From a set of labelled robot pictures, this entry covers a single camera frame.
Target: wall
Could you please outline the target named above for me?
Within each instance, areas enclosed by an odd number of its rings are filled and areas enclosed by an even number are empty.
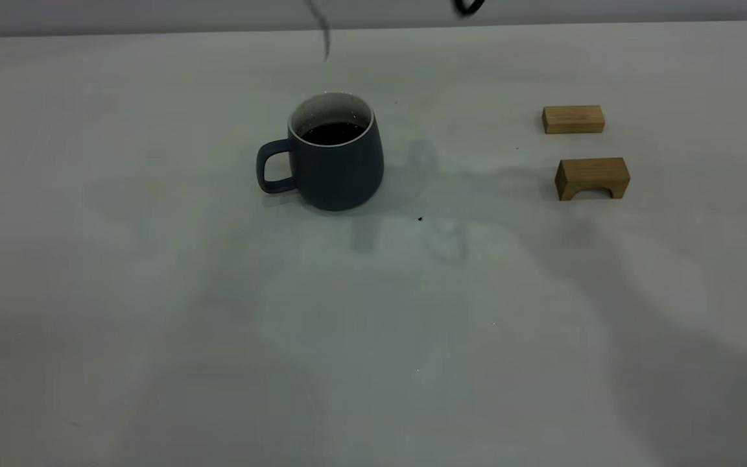
[[[333,27],[457,24],[450,0],[315,0]],[[486,0],[469,24],[747,19],[743,0]],[[0,35],[313,29],[303,0],[0,0]]]

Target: mug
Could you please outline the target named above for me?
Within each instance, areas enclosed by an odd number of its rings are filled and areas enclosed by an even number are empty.
[[[353,130],[349,141],[342,141],[343,134],[331,131],[331,125]],[[328,139],[311,142],[317,133]],[[290,154],[293,176],[265,180],[267,160],[281,152]],[[287,139],[261,146],[255,161],[258,186],[264,192],[298,189],[314,207],[329,211],[349,210],[370,199],[379,189],[384,171],[374,111],[361,98],[345,92],[325,92],[299,104],[288,119]]]

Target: black cable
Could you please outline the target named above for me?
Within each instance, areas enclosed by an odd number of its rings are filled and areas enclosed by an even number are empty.
[[[457,11],[457,15],[460,18],[468,18],[471,15],[477,13],[477,10],[483,6],[484,0],[474,0],[471,5],[466,6],[465,0],[454,0],[454,9]]]

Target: dark liquid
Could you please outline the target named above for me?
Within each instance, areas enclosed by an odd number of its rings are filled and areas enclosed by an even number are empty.
[[[308,131],[303,139],[314,145],[341,145],[358,138],[364,131],[364,128],[353,123],[327,123]]]

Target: wooden bridge block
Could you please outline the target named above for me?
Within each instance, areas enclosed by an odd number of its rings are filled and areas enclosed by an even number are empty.
[[[630,183],[630,173],[621,157],[608,159],[562,160],[555,175],[558,198],[572,199],[582,189],[609,189],[613,198],[622,198]]]
[[[543,130],[553,133],[601,133],[604,112],[601,106],[543,107]]]

